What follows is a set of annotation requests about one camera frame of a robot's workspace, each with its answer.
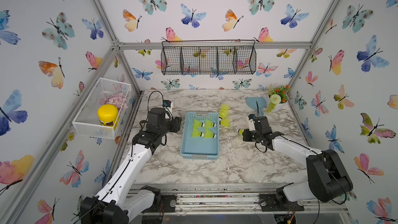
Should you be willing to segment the light blue plastic storage basket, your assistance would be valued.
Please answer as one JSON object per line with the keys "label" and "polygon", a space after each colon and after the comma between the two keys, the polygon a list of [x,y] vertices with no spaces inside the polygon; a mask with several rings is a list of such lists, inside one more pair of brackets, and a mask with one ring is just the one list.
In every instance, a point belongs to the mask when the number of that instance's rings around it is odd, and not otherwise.
{"label": "light blue plastic storage basket", "polygon": [[218,113],[186,113],[180,154],[185,159],[217,160],[219,158]]}

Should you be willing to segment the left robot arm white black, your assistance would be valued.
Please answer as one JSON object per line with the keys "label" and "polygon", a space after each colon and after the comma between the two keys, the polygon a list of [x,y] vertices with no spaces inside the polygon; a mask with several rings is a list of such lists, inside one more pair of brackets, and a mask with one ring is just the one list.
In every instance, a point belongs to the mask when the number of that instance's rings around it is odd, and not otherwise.
{"label": "left robot arm white black", "polygon": [[147,119],[140,122],[140,131],[132,139],[129,155],[104,187],[81,203],[78,222],[128,224],[145,211],[159,212],[162,218],[164,203],[160,189],[144,186],[135,196],[127,195],[156,149],[167,144],[167,134],[180,131],[181,122],[181,117],[173,117],[165,107],[149,110]]}

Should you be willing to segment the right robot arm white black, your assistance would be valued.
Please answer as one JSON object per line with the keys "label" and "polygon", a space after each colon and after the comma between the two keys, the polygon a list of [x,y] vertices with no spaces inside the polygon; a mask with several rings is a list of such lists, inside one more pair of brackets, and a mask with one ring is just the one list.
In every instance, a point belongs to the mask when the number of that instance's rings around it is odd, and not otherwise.
{"label": "right robot arm white black", "polygon": [[261,195],[262,211],[276,208],[303,211],[299,201],[326,203],[339,196],[347,197],[353,190],[353,183],[337,152],[305,146],[286,138],[281,132],[274,132],[265,116],[250,114],[248,124],[247,129],[239,130],[243,141],[264,146],[263,152],[280,152],[303,165],[307,171],[306,180],[279,187],[273,195]]}

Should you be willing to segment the yellow shuttlecock nested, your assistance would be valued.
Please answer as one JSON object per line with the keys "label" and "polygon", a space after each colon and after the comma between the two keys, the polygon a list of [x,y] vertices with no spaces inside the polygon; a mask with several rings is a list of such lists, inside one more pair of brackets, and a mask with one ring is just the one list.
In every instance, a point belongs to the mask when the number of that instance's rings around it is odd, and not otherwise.
{"label": "yellow shuttlecock nested", "polygon": [[229,128],[230,127],[230,119],[229,118],[220,119],[219,124],[225,128]]}

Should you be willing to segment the yellow shuttlecock bottom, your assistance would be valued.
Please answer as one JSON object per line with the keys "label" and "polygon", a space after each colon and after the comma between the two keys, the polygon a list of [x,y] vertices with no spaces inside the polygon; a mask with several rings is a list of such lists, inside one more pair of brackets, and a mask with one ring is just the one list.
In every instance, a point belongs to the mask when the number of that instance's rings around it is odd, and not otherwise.
{"label": "yellow shuttlecock bottom", "polygon": [[209,119],[206,119],[204,124],[205,124],[204,127],[205,127],[206,129],[213,128],[213,127],[216,127],[216,126],[217,126],[216,123],[210,121]]}

